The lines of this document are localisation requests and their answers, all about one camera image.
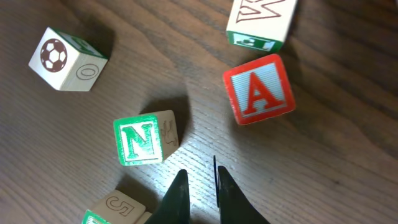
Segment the green R block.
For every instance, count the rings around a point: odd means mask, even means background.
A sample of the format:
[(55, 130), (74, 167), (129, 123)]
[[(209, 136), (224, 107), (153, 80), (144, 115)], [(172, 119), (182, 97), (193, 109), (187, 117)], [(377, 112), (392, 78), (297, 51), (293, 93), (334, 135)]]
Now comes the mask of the green R block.
[(82, 224), (135, 223), (146, 211), (146, 206), (114, 190), (86, 210)]

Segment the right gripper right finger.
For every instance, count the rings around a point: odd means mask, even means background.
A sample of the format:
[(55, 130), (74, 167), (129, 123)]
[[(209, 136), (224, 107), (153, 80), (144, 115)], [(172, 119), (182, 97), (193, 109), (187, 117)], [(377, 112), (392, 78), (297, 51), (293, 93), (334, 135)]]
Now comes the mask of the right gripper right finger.
[(216, 202), (221, 224), (271, 224), (250, 203), (225, 166), (213, 156)]

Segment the yellow O block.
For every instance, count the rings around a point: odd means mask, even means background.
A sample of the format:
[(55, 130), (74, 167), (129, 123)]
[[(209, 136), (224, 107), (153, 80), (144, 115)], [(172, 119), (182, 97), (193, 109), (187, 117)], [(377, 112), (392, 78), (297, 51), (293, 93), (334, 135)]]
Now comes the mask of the yellow O block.
[(150, 212), (144, 212), (141, 217), (135, 222), (135, 224), (145, 224), (152, 214)]

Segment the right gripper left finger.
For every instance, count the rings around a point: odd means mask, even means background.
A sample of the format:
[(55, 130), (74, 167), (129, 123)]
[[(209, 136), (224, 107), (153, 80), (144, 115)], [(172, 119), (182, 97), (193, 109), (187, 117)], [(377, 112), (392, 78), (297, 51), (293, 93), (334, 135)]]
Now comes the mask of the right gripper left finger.
[(189, 224), (190, 194), (188, 174), (180, 170), (165, 193), (157, 210), (145, 224)]

